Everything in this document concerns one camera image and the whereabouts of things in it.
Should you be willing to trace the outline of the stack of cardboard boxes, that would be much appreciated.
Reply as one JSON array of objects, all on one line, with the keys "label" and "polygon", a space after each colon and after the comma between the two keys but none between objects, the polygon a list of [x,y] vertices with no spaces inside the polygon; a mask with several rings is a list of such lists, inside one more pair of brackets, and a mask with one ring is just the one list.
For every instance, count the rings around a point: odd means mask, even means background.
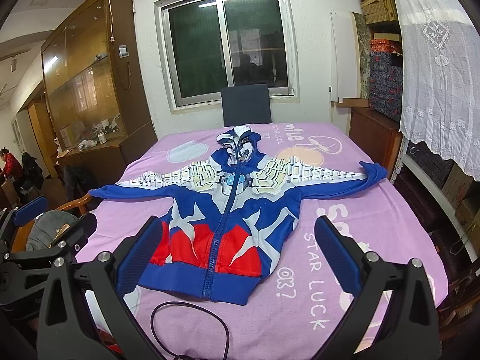
[{"label": "stack of cardboard boxes", "polygon": [[395,0],[360,0],[360,8],[367,25],[398,20]]}]

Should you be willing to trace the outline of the wooden glass display cabinet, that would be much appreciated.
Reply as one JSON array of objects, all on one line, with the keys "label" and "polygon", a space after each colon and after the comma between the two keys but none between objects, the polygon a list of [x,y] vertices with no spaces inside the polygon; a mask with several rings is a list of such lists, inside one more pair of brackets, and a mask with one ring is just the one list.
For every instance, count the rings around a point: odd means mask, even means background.
[{"label": "wooden glass display cabinet", "polygon": [[86,0],[41,47],[60,167],[113,184],[157,141],[141,74],[133,0]]}]

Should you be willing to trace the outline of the person in red jacket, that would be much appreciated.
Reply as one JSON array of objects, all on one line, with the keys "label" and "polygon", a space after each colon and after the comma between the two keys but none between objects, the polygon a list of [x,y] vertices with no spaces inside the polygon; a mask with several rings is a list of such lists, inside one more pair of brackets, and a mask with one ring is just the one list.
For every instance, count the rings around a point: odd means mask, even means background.
[{"label": "person in red jacket", "polygon": [[1,170],[1,176],[6,180],[11,180],[13,185],[22,180],[24,175],[23,168],[16,157],[7,150],[6,147],[1,149],[1,160],[4,161],[4,167]]}]

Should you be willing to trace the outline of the white board against wall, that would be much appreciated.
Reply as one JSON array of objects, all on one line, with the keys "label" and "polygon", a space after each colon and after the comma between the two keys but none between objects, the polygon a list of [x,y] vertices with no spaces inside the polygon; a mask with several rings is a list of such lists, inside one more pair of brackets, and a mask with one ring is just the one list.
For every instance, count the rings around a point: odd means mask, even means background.
[{"label": "white board against wall", "polygon": [[360,54],[356,21],[352,12],[330,12],[330,101],[360,96]]}]

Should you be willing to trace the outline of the low wooden side cabinet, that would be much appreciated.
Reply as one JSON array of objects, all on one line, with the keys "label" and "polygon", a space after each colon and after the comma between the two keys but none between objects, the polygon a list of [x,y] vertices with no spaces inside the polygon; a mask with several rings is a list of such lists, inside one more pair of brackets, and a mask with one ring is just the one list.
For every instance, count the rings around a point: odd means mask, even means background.
[{"label": "low wooden side cabinet", "polygon": [[402,142],[398,122],[369,108],[353,107],[349,138],[391,178]]}]

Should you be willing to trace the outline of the white lace curtain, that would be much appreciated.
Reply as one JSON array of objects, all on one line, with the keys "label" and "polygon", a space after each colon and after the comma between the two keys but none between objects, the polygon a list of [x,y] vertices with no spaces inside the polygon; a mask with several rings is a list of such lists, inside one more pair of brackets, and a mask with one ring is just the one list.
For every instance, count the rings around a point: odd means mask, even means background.
[{"label": "white lace curtain", "polygon": [[479,34],[458,0],[395,0],[403,47],[400,130],[479,178]]}]

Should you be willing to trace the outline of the dark patterned gift boxes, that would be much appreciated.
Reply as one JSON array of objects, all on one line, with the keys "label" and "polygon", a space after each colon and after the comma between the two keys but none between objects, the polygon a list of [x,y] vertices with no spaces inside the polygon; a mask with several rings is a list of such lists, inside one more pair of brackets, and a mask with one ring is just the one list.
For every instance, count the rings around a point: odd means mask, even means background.
[{"label": "dark patterned gift boxes", "polygon": [[403,96],[403,55],[401,43],[388,39],[370,41],[369,105],[399,122]]}]

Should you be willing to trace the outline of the dark blue chair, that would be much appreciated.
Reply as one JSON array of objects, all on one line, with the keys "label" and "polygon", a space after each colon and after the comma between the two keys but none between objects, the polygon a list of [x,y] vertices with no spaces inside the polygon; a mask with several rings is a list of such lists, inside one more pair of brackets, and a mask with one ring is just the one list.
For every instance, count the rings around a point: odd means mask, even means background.
[{"label": "dark blue chair", "polygon": [[220,95],[224,127],[272,123],[266,84],[223,88]]}]

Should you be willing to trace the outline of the blue red white hoodie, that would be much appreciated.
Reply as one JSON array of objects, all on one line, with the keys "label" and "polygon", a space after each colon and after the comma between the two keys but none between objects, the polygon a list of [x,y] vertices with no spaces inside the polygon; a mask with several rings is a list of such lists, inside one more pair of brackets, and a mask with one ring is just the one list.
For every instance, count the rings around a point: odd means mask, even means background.
[{"label": "blue red white hoodie", "polygon": [[218,149],[205,160],[91,191],[112,201],[172,200],[160,219],[160,244],[137,285],[243,306],[275,270],[303,200],[347,197],[386,177],[376,163],[348,172],[268,156],[247,126],[216,140]]}]

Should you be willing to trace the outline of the sliding glass window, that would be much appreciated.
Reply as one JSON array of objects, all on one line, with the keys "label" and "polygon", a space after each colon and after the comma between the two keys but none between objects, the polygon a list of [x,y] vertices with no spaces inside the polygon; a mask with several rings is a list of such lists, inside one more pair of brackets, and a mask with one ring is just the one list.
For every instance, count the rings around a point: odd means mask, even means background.
[{"label": "sliding glass window", "polygon": [[154,13],[172,111],[218,103],[222,89],[239,86],[296,96],[290,0],[159,0]]}]

